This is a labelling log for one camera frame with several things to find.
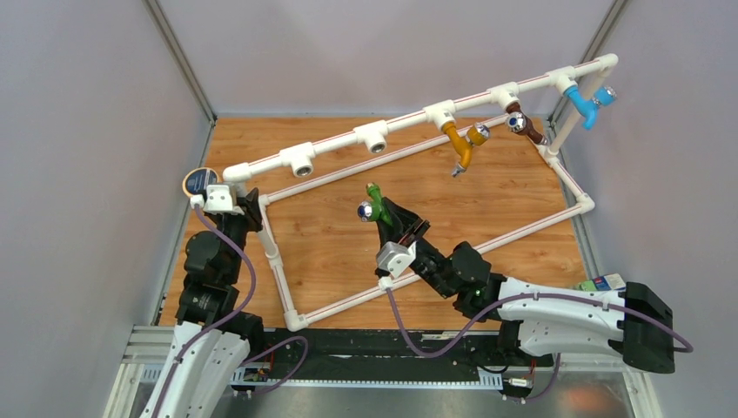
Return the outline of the green water faucet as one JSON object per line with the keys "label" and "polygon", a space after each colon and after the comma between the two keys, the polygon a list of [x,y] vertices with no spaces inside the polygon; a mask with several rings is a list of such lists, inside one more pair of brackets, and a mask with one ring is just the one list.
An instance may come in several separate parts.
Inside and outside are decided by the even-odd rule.
{"label": "green water faucet", "polygon": [[373,183],[366,184],[366,194],[368,200],[359,203],[357,214],[362,222],[378,222],[382,220],[387,225],[391,225],[388,211],[383,201],[383,194],[380,187]]}

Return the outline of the white PVC pipe frame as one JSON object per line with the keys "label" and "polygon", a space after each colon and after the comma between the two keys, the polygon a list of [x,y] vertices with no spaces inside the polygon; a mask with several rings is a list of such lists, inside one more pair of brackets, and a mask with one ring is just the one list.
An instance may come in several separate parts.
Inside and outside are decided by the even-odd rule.
{"label": "white PVC pipe frame", "polygon": [[[592,94],[617,63],[617,56],[609,53],[226,167],[225,180],[236,185],[280,169],[297,178],[296,184],[269,190],[259,201],[265,257],[258,263],[251,309],[268,326],[291,330],[392,325],[370,264],[375,231],[352,224],[348,215],[359,185],[369,182],[398,204],[430,216],[430,240],[438,248],[449,250],[469,241],[514,277],[549,286],[581,280],[586,267],[574,223],[594,209],[594,200],[563,165],[559,138],[538,145],[504,132],[504,116],[489,118],[485,126],[492,138],[477,149],[470,168],[453,177],[453,140],[428,134],[433,125],[454,126],[457,111],[496,102],[512,105],[522,92],[537,88],[567,91],[584,76],[592,78],[584,90]],[[395,133],[404,140],[414,133],[426,136],[376,158],[351,161],[355,145],[381,145]]]}

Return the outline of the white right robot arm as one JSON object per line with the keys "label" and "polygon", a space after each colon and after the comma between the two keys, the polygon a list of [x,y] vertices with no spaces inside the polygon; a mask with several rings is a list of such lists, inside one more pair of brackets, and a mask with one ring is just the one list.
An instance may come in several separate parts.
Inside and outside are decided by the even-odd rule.
{"label": "white right robot arm", "polygon": [[388,198],[359,204],[376,224],[379,287],[389,291],[410,269],[472,322],[496,320],[498,356],[519,364],[528,355],[602,354],[656,374],[675,371],[674,314],[650,287],[600,276],[582,288],[536,285],[493,271],[466,241],[445,255],[424,237],[430,224]]}

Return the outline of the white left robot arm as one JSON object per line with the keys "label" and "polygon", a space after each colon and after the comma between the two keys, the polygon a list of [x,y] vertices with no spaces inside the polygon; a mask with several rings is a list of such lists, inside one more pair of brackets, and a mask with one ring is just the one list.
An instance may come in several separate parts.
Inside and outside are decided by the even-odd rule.
{"label": "white left robot arm", "polygon": [[259,191],[235,199],[229,212],[208,214],[212,197],[195,198],[205,229],[185,246],[184,289],[165,364],[143,417],[209,417],[242,360],[265,352],[263,321],[245,312],[235,287],[240,268],[254,273],[245,256],[246,235],[263,229]]}

